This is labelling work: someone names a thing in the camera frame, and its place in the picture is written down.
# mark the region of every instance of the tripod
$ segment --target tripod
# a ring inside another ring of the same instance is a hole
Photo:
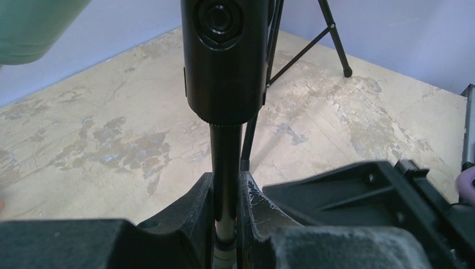
[[[264,92],[264,101],[267,93],[267,89],[279,78],[285,71],[287,71],[294,63],[296,63],[306,52],[308,52],[318,41],[320,41],[326,34],[330,33],[333,39],[333,44],[338,53],[338,57],[343,67],[343,75],[345,77],[351,77],[353,70],[351,70],[348,60],[343,50],[343,45],[341,43],[340,37],[338,35],[338,30],[333,19],[332,12],[330,11],[330,6],[328,5],[327,0],[318,0],[320,8],[322,9],[323,17],[327,23],[327,27],[317,35],[306,47],[302,49],[293,59],[291,59],[282,69],[280,69],[277,74],[272,77],[272,65],[274,62],[274,55],[276,53],[277,37],[279,34],[279,27],[281,23],[282,10],[283,10],[283,0],[276,0],[274,6],[271,29],[269,33],[269,39],[267,43],[267,73],[266,73],[266,89]],[[254,140],[255,127],[257,124],[257,114],[246,125],[246,133],[244,136],[243,150],[241,152],[241,171],[249,171],[250,155],[252,144]]]

